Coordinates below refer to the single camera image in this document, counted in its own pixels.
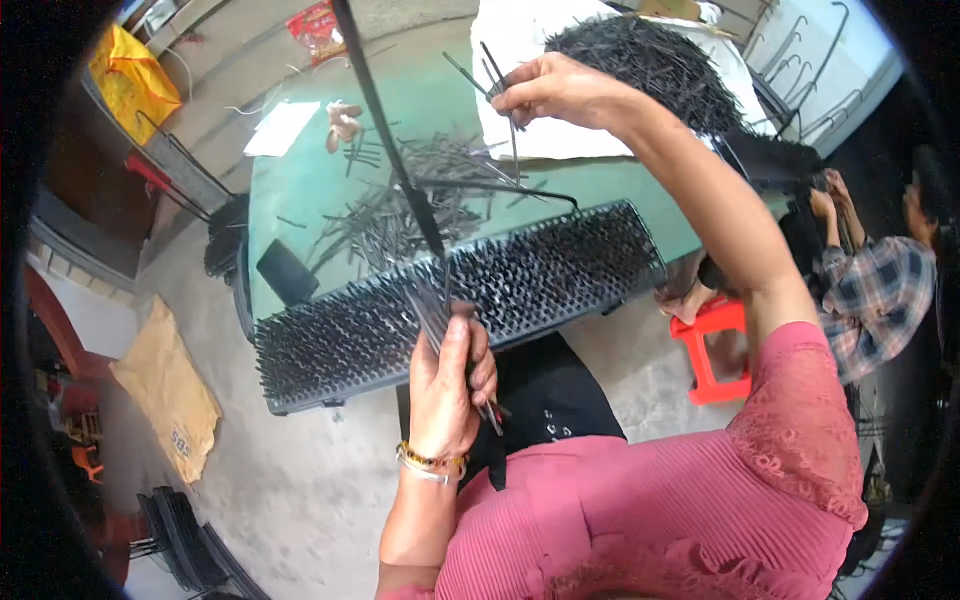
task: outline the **bracelet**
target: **bracelet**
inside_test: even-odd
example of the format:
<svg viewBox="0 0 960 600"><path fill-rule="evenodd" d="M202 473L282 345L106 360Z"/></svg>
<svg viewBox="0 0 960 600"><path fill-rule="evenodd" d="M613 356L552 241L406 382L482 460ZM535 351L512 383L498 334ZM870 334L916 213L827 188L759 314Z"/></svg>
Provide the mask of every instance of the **bracelet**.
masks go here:
<svg viewBox="0 0 960 600"><path fill-rule="evenodd" d="M397 459L402 465L404 465L404 466L407 467L408 469L412 470L412 471L413 471L419 478L421 478L421 479L426 479L426 480L428 480L428 481L435 481L435 482L437 482L437 483L441 483L441 484L444 484L444 485L447 485L448 483L451 482L451 476L450 476L450 475L440 475L439 473L434 473L434 472L428 471L428 470L426 469L426 467L423 467L423 466L421 466L421 465L419 465L419 464L417 464L417 463L414 463L414 462L411 461L409 458L407 458L407 457L404 456L403 454L400 454L399 452L396 454L396 459ZM464 464L461 464L461 465L460 465L460 473L457 474L456 478L455 478L455 479L452 479L452 481L459 482L461 479L464 478L464 475L466 475L466 474L467 474L467 466L464 465Z"/></svg>
<svg viewBox="0 0 960 600"><path fill-rule="evenodd" d="M404 440L396 445L396 454L403 455L408 460L423 467L448 467L459 466L467 463L467 456L458 456L457 458L426 458L420 456L410 448L410 443Z"/></svg>

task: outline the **person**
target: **person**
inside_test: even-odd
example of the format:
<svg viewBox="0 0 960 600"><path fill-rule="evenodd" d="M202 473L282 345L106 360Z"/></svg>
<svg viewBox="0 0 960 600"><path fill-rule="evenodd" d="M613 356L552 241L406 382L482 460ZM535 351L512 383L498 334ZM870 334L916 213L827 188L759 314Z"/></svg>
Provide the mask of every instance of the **person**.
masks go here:
<svg viewBox="0 0 960 600"><path fill-rule="evenodd" d="M826 224L827 243L815 269L811 292L837 361L841 383L849 383L900 354L916 333L934 297L946 194L934 183L935 158L929 147L914 153L913 181L903 193L903 217L910 237L875 241L860 220L847 185L827 169L828 192L810 189L810 206ZM840 244L842 217L852 254ZM706 257L690 290L660 300L660 311L693 324L700 308L725 285L723 273Z"/></svg>
<svg viewBox="0 0 960 600"><path fill-rule="evenodd" d="M421 334L411 359L409 438L376 597L826 597L867 516L859 450L816 308L770 212L642 92L555 53L507 80L498 111L520 125L553 117L605 129L675 199L741 292L753 389L724 430L630 445L611 431L595 381L568 385L586 368L565 350L558 368L530 351L534 372L508 381L513 355L494 358L483 327L454 315L439 356ZM508 407L514 387L523 396L504 438L516 426L533 443L504 442L502 491L480 468L458 493L465 454L482 456L474 449L490 437L474 406L496 395Z"/></svg>

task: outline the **red plastic bag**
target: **red plastic bag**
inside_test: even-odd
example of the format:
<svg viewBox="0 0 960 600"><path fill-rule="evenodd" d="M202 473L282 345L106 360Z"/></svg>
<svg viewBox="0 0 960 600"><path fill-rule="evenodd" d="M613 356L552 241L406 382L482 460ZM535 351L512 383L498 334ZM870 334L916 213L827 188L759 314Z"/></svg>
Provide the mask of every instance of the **red plastic bag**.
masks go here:
<svg viewBox="0 0 960 600"><path fill-rule="evenodd" d="M287 29L300 45L310 51L310 63L314 66L347 49L344 37L337 29L337 16L329 0L295 14L287 21Z"/></svg>

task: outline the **hand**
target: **hand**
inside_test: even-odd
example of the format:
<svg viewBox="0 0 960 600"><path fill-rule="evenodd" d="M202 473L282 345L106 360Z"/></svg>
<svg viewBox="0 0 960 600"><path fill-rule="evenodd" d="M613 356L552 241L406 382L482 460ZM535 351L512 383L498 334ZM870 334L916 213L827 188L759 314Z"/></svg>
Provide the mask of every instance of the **hand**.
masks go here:
<svg viewBox="0 0 960 600"><path fill-rule="evenodd" d="M847 185L844 183L843 178L840 177L840 172L836 169L827 169L824 171L824 174L827 176L830 196L841 204L852 203L850 192L847 191Z"/></svg>
<svg viewBox="0 0 960 600"><path fill-rule="evenodd" d="M813 215L821 219L828 219L830 217L835 219L837 215L836 206L833 205L833 199L827 192L811 189L810 208L813 210Z"/></svg>
<svg viewBox="0 0 960 600"><path fill-rule="evenodd" d="M496 365L483 326L454 308L440 357L421 332L410 361L410 447L426 458L463 456L476 439L480 406L496 393ZM474 363L466 380L467 360Z"/></svg>
<svg viewBox="0 0 960 600"><path fill-rule="evenodd" d="M491 105L500 114L510 112L521 127L537 117L556 117L592 130L609 129L618 101L641 93L559 52L522 64L505 79L507 91Z"/></svg>

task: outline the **yellow bag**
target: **yellow bag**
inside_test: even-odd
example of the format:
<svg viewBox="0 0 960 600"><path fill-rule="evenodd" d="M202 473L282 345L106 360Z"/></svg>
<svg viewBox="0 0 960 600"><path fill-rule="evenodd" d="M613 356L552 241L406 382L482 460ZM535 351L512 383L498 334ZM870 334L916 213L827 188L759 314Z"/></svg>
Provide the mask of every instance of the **yellow bag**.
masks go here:
<svg viewBox="0 0 960 600"><path fill-rule="evenodd" d="M89 67L110 112L141 146L154 134L154 126L136 112L160 125L183 104L154 55L119 25L100 39Z"/></svg>
<svg viewBox="0 0 960 600"><path fill-rule="evenodd" d="M183 481L200 479L220 405L193 368L174 315L160 296L154 296L154 312L127 355L110 370L147 415Z"/></svg>

